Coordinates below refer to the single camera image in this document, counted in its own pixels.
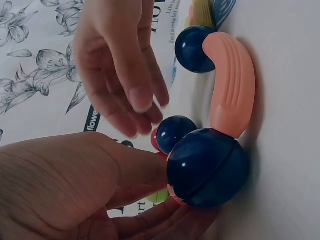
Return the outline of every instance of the finger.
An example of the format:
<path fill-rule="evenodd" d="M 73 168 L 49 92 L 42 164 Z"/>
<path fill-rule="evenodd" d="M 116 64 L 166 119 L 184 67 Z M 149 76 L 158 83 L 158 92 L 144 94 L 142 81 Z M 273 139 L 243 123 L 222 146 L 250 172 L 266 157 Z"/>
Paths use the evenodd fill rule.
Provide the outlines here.
<path fill-rule="evenodd" d="M 111 210 L 128 206 L 163 189 L 165 189 L 165 186 L 141 185 L 137 187 L 121 187 L 115 192 L 106 207 L 108 210 Z"/>
<path fill-rule="evenodd" d="M 193 209 L 184 216 L 180 221 L 175 223 L 169 230 L 165 230 L 167 226 L 156 229 L 152 232 L 152 236 L 158 235 L 154 240 L 197 240 L 202 237 L 208 228 L 214 223 L 218 216 L 216 209 Z"/>
<path fill-rule="evenodd" d="M 129 102 L 137 113 L 147 112 L 153 104 L 151 75 L 138 40 L 136 25 L 121 20 L 100 28 L 109 45 L 114 66 Z"/>
<path fill-rule="evenodd" d="M 152 47 L 142 49 L 151 74 L 152 89 L 161 107 L 169 104 L 169 92 Z"/>
<path fill-rule="evenodd" d="M 151 47 L 153 9 L 153 0 L 143 1 L 142 17 L 138 26 L 138 39 L 143 56 L 150 71 L 153 93 L 155 94 L 160 106 L 164 107 L 169 104 L 170 98 L 164 77 L 157 63 L 155 53 Z"/>
<path fill-rule="evenodd" d="M 109 92 L 117 100 L 118 104 L 122 106 L 123 110 L 128 113 L 129 117 L 135 122 L 137 130 L 142 135 L 147 135 L 152 130 L 151 120 L 144 114 L 136 113 L 129 103 L 124 88 L 122 87 L 116 70 L 107 69 L 104 71 L 105 81 Z"/>
<path fill-rule="evenodd" d="M 126 240 L 153 240 L 157 236 L 165 233 L 175 224 L 177 224 L 181 219 L 190 214 L 192 209 L 189 206 L 181 206 L 172 216 L 156 227 L 149 227 L 148 230 L 142 231 L 134 237 L 130 237 Z"/>
<path fill-rule="evenodd" d="M 119 187 L 163 187 L 168 184 L 167 162 L 162 157 L 115 142 L 105 149 L 118 165 Z"/>
<path fill-rule="evenodd" d="M 145 115 L 153 124 L 159 124 L 164 119 L 163 114 L 155 103 L 153 103 L 152 107 Z"/>
<path fill-rule="evenodd" d="M 113 222 L 117 228 L 120 239 L 127 239 L 144 233 L 170 218 L 181 206 L 169 198 L 165 202 L 134 217 L 116 217 Z"/>
<path fill-rule="evenodd" d="M 137 127 L 109 93 L 102 72 L 82 68 L 79 73 L 84 80 L 87 79 L 84 87 L 95 109 L 124 135 L 134 138 L 138 133 Z"/>

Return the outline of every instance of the blue ball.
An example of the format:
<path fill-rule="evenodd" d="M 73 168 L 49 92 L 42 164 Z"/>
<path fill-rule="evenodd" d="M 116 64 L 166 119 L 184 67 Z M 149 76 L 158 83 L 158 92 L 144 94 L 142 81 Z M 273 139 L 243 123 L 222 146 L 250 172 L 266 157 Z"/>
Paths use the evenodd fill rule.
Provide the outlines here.
<path fill-rule="evenodd" d="M 201 25 L 190 26 L 182 31 L 175 42 L 178 62 L 188 71 L 205 74 L 216 69 L 214 63 L 203 50 L 204 40 L 215 30 Z"/>
<path fill-rule="evenodd" d="M 169 155 L 185 135 L 196 130 L 197 126 L 185 116 L 171 116 L 160 123 L 156 131 L 156 143 L 166 155 Z"/>
<path fill-rule="evenodd" d="M 250 161 L 240 144 L 211 128 L 181 139 L 167 163 L 176 196 L 196 208 L 215 208 L 231 200 L 245 184 Z"/>

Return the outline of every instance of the hand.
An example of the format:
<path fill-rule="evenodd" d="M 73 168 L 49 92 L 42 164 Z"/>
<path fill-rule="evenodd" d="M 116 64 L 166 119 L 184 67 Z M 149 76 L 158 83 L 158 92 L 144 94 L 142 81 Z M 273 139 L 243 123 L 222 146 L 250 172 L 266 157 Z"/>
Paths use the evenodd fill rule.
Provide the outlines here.
<path fill-rule="evenodd" d="M 130 138 L 146 135 L 169 94 L 151 47 L 154 0 L 90 0 L 75 34 L 75 62 L 90 101 Z"/>
<path fill-rule="evenodd" d="M 166 187 L 166 162 L 99 133 L 35 139 L 0 148 L 2 240 L 196 240 L 213 209 L 172 198 L 135 217 L 107 210 Z"/>

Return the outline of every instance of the yellow piece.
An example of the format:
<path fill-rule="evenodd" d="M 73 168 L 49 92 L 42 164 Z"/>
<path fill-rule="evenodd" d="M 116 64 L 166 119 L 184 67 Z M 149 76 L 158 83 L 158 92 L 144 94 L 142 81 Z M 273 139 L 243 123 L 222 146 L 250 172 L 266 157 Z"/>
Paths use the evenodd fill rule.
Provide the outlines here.
<path fill-rule="evenodd" d="M 214 29 L 211 0 L 193 0 L 193 24 Z"/>
<path fill-rule="evenodd" d="M 188 27 L 190 27 L 190 18 L 189 17 L 187 17 L 184 22 L 184 28 L 188 28 Z"/>

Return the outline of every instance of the green piece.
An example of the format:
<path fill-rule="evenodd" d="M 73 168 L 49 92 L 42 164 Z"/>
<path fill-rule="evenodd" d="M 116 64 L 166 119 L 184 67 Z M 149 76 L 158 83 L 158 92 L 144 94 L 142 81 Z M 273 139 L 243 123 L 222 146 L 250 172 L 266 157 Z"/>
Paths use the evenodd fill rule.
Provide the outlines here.
<path fill-rule="evenodd" d="M 150 202 L 154 203 L 154 204 L 159 204 L 164 202 L 165 200 L 167 200 L 170 197 L 170 193 L 167 189 L 164 189 L 158 193 L 155 193 L 149 197 L 147 197 L 146 199 L 148 199 Z"/>

